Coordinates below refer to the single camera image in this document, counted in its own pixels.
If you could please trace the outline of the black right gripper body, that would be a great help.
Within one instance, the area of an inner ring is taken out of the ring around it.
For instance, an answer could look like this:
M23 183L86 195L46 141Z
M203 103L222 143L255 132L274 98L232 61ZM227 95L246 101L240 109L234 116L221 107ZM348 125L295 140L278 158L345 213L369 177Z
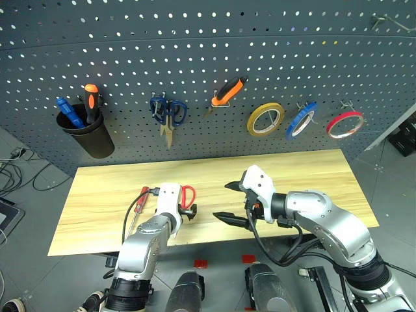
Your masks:
M247 214L247 229L252 229L251 223L256 225L257 220L264 220L263 204L259 201L258 195L252 190L246 191L244 209Z

